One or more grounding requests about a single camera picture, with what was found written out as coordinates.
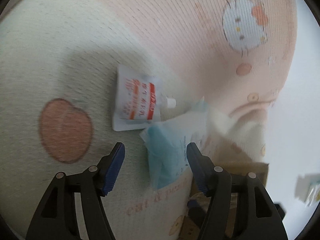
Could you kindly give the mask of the white red spout pouch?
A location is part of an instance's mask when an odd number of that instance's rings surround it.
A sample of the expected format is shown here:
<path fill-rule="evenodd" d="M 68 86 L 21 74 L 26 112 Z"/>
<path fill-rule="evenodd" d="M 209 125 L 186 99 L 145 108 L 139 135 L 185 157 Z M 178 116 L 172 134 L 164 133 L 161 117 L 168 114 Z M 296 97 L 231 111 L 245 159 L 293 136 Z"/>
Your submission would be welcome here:
<path fill-rule="evenodd" d="M 120 64 L 112 117 L 116 132 L 145 129 L 161 121 L 161 108 L 175 108 L 176 100 L 163 94 L 163 82 Z"/>

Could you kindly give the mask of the blue white tissue pack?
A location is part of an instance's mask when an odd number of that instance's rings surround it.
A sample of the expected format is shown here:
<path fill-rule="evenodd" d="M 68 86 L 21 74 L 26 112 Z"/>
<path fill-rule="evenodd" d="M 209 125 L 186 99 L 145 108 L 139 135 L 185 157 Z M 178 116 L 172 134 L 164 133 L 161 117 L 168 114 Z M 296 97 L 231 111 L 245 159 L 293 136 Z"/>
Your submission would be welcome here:
<path fill-rule="evenodd" d="M 203 99 L 189 111 L 166 121 L 156 122 L 140 133 L 148 151 L 151 186 L 159 190 L 175 182 L 189 167 L 187 146 L 199 150 L 208 141 L 209 106 Z"/>

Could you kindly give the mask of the cartoon bear printed box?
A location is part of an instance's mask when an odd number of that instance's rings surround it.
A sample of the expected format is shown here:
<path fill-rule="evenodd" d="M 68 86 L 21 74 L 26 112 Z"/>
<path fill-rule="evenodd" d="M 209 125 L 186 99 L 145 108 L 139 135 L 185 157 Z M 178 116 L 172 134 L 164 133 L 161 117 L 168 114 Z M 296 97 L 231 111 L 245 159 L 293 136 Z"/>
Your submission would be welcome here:
<path fill-rule="evenodd" d="M 299 175 L 296 182 L 295 197 L 305 206 L 319 202 L 319 173 Z"/>

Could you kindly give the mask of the pink cream cartoon blanket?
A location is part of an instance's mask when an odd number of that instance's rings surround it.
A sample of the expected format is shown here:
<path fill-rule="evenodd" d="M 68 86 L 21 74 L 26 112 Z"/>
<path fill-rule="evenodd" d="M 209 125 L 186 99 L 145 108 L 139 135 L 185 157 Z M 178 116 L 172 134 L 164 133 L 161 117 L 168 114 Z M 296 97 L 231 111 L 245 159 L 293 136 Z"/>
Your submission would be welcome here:
<path fill-rule="evenodd" d="M 156 189 L 138 131 L 112 129 L 117 67 L 160 78 L 162 120 L 209 106 L 188 130 L 213 161 L 261 162 L 267 111 L 297 36 L 295 0 L 11 0 L 1 16 L 1 215 L 25 237 L 53 176 L 82 172 L 122 142 L 102 202 L 116 239 L 176 239 L 185 170 Z"/>

